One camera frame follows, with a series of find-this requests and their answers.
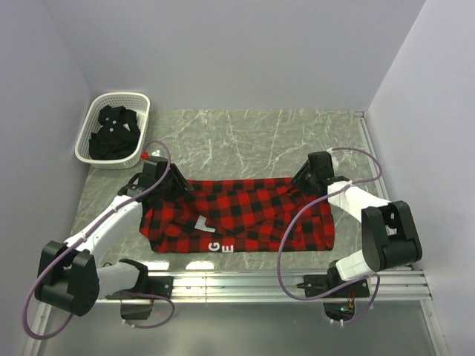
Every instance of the cable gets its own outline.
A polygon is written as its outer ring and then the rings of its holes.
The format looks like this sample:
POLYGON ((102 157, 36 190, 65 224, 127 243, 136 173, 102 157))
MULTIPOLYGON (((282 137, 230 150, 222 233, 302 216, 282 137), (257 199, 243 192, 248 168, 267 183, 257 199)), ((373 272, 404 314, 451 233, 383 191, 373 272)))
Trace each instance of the cable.
POLYGON ((47 340, 47 339, 50 339, 52 337, 55 337, 56 335, 58 335, 60 332, 62 332, 65 327, 69 324, 69 322, 71 321, 72 317, 73 317, 73 314, 70 314, 68 316, 68 318, 66 319, 66 321, 54 332, 50 333, 50 334, 44 334, 44 335, 40 335, 40 334, 37 334, 35 333, 31 327, 28 325, 28 306, 30 305, 30 301, 31 301, 31 298, 33 297, 34 293, 35 293, 35 289, 39 286, 39 284, 43 281, 43 279, 46 277, 46 275, 48 273, 51 272, 51 270, 60 262, 62 261, 65 256, 67 256, 71 251, 73 251, 74 249, 76 249, 78 246, 80 246, 82 243, 84 243, 91 235, 92 233, 95 232, 95 230, 98 229, 98 227, 100 227, 104 221, 106 221, 110 216, 112 216, 113 214, 117 213, 118 210, 122 209, 124 206, 126 206, 127 204, 130 204, 131 202, 147 195, 148 193, 150 193, 151 191, 153 191, 166 177, 166 174, 168 173, 168 171, 170 170, 170 167, 171 167, 171 154, 170 154, 170 150, 168 149, 168 147, 166 147, 165 143, 163 143, 162 141, 160 141, 159 139, 156 139, 156 140, 153 140, 153 141, 150 141, 146 146, 145 146, 145 149, 144 151, 147 150, 148 146, 151 145, 152 143, 158 143, 159 145, 161 145, 163 147, 163 149, 165 150, 166 152, 166 155, 167 155, 167 163, 166 163, 166 169, 165 171, 163 172, 162 176, 150 187, 150 188, 147 188, 145 189, 144 191, 138 193, 137 195, 125 200, 124 202, 121 202, 115 209, 111 209, 109 211, 107 211, 105 214, 103 214, 101 216, 100 219, 97 220, 96 223, 94 223, 85 233, 84 233, 84 236, 83 237, 80 237, 73 245, 69 246, 64 252, 62 252, 57 258, 55 258, 46 268, 45 270, 36 278, 36 280, 33 282, 33 285, 31 286, 30 290, 28 291, 27 293, 27 298, 26 298, 26 301, 24 302, 24 305, 23 305, 23 310, 22 310, 22 326, 23 326, 23 329, 25 330, 25 332, 28 334, 28 336, 32 337, 33 339, 35 340, 47 340))
POLYGON ((133 293, 131 291, 120 291, 120 293, 130 295, 131 297, 147 298, 147 299, 152 299, 152 300, 164 300, 171 306, 170 315, 164 321, 160 321, 159 323, 154 324, 154 325, 137 325, 137 324, 132 323, 131 321, 124 320, 124 323, 126 323, 127 325, 130 325, 131 327, 135 329, 157 328, 159 326, 166 324, 168 321, 170 321, 170 319, 173 318, 173 314, 175 314, 175 304, 171 300, 169 300, 167 297, 162 297, 161 295, 155 295, 155 294, 133 293))
MULTIPOLYGON (((286 286, 284 285, 284 282, 282 280, 282 270, 281 270, 281 259, 282 259, 282 252, 284 250, 284 245, 285 245, 285 242, 287 241, 287 238, 289 237, 289 234, 290 234, 290 231, 292 230, 292 228, 294 227, 295 223, 298 221, 298 219, 300 219, 300 217, 303 215, 303 213, 308 210, 309 208, 313 207, 314 205, 316 204, 319 204, 320 202, 323 202, 324 200, 327 200, 328 198, 330 197, 334 197, 335 195, 338 195, 338 194, 341 194, 341 193, 344 193, 346 190, 348 190, 352 185, 356 185, 356 184, 361 184, 361 183, 368 183, 368 182, 375 182, 376 180, 378 180, 379 178, 381 178, 382 174, 383 174, 383 169, 381 167, 381 165, 379 164, 378 160, 371 154, 369 154, 368 152, 362 150, 362 149, 359 149, 359 148, 349 148, 349 147, 337 147, 337 148, 331 148, 328 150, 328 152, 332 153, 333 151, 345 151, 345 150, 349 150, 349 151, 356 151, 356 152, 359 152, 361 154, 364 154, 366 156, 368 156, 369 158, 371 158, 371 160, 378 166, 378 174, 376 175, 376 177, 373 177, 373 178, 367 178, 367 179, 359 179, 359 180, 356 180, 354 182, 350 182, 350 184, 348 185, 345 185, 342 189, 338 190, 338 191, 334 191, 333 193, 330 193, 330 194, 327 194, 327 195, 324 195, 322 197, 319 197, 315 200, 313 200, 312 202, 309 202, 307 205, 305 205, 298 213, 297 215, 295 215, 295 217, 292 219, 292 221, 290 222, 289 226, 287 226, 287 230, 285 230, 285 233, 284 233, 284 236, 282 237, 282 241, 281 241, 281 244, 279 245, 279 249, 278 249, 278 253, 277 253, 277 278, 278 278, 278 281, 279 281, 279 285, 281 286, 282 288, 282 291, 287 294, 287 296, 291 297, 292 299, 295 299, 295 300, 300 300, 300 301, 303 301, 303 302, 308 302, 308 301, 312 301, 312 300, 319 300, 323 297, 326 297, 328 295, 331 295, 333 293, 335 293, 336 291, 339 291, 340 289, 343 289, 351 284, 353 284, 354 282, 358 282, 359 280, 364 280, 370 276, 363 276, 363 277, 360 277, 360 278, 356 278, 354 280, 349 280, 345 283, 342 283, 341 285, 339 286, 336 286, 335 288, 332 288, 324 293, 321 293, 319 295, 316 295, 314 297, 299 297, 298 295, 294 295, 292 294, 291 291, 289 291, 286 286)), ((356 315, 353 319, 350 319, 346 322, 344 322, 344 324, 347 324, 347 323, 351 323, 357 319, 359 319, 360 317, 362 317, 363 315, 366 314, 366 312, 371 308, 372 304, 374 303, 374 300, 376 298, 376 295, 378 294, 378 290, 379 290, 379 284, 381 283, 381 278, 378 274, 374 274, 376 276, 376 287, 374 288, 374 293, 373 293, 373 296, 371 297, 369 303, 366 305, 366 308, 363 309, 363 311, 361 313, 359 313, 358 315, 356 315)))

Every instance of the white tag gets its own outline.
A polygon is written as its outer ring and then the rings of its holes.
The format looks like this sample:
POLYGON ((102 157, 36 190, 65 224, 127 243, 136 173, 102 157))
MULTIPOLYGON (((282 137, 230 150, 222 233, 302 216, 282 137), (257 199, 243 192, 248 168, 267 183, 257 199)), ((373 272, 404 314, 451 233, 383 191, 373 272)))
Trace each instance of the white tag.
POLYGON ((197 230, 201 230, 201 231, 206 231, 206 232, 215 232, 216 229, 215 228, 208 228, 206 227, 206 218, 202 215, 200 215, 200 217, 198 217, 198 221, 196 222, 196 225, 194 226, 194 228, 196 228, 197 230))

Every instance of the white wall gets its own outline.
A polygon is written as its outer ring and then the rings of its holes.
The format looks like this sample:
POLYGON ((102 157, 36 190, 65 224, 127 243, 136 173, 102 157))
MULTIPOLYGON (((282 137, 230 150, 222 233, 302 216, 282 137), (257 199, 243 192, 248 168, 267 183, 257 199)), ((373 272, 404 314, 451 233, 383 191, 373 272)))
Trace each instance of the white wall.
POLYGON ((20 311, 42 246, 63 241, 76 213, 87 166, 73 144, 91 91, 39 0, 1 3, 0 48, 0 345, 10 356, 26 341, 20 311))
POLYGON ((427 0, 368 111, 453 355, 475 355, 475 1, 427 0))
POLYGON ((95 94, 367 109, 424 0, 44 0, 95 94))

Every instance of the basket rim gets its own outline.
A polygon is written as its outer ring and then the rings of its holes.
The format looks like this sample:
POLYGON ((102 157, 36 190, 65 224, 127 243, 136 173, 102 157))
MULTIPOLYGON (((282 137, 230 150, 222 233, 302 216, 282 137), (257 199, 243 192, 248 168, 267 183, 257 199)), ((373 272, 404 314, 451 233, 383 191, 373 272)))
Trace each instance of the basket rim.
POLYGON ((99 95, 97 98, 95 98, 94 101, 92 101, 91 106, 89 107, 89 110, 88 110, 88 113, 86 114, 85 120, 82 123, 82 127, 81 127, 81 131, 79 132, 78 140, 76 141, 76 145, 74 147, 74 153, 76 154, 76 157, 79 161, 84 162, 84 163, 89 163, 90 165, 92 165, 92 164, 95 164, 95 165, 120 165, 120 164, 126 163, 130 159, 133 159, 139 153, 139 151, 142 149, 143 140, 145 139, 145 130, 141 130, 141 132, 140 132, 139 142, 137 143, 137 148, 135 149, 135 151, 130 156, 127 156, 126 158, 112 159, 112 160, 97 160, 97 159, 84 158, 79 153, 79 143, 82 141, 82 135, 84 134, 84 131, 85 131, 86 122, 88 121, 89 114, 91 113, 94 105, 100 99, 103 99, 107 96, 116 96, 116 95, 130 95, 130 96, 138 96, 138 97, 143 98, 147 102, 147 110, 145 111, 145 120, 148 121, 148 113, 150 111, 150 99, 146 95, 141 94, 141 93, 128 92, 128 91, 117 91, 117 92, 113 92, 113 93, 105 93, 103 95, 99 95))

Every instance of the black cloth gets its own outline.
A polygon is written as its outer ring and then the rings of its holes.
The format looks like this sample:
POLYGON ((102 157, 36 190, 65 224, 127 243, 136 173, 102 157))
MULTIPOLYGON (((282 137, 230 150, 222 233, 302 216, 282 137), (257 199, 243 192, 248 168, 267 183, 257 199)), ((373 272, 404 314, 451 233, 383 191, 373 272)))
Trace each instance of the black cloth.
POLYGON ((102 127, 91 133, 89 140, 91 159, 122 159, 135 151, 140 138, 135 111, 107 105, 99 112, 98 121, 102 127))

